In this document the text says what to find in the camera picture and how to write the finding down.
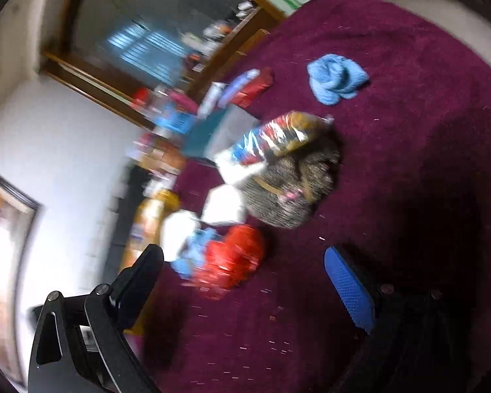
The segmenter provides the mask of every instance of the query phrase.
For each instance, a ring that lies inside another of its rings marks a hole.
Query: framed painting
[[[40,205],[0,177],[0,369],[25,387],[16,334],[22,257]]]

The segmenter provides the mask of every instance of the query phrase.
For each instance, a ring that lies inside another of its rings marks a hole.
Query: carpet
[[[370,82],[351,100],[318,103],[307,64],[356,61]],[[164,269],[153,291],[143,363],[163,392],[326,391],[356,352],[356,329],[323,268],[347,244],[382,282],[440,289],[471,312],[475,376],[491,365],[491,69],[433,24],[378,0],[313,0],[240,65],[270,66],[275,84],[250,108],[267,121],[290,110],[335,117],[336,189],[294,230],[249,218],[268,243],[258,272],[220,301]],[[216,170],[178,178],[200,213]]]

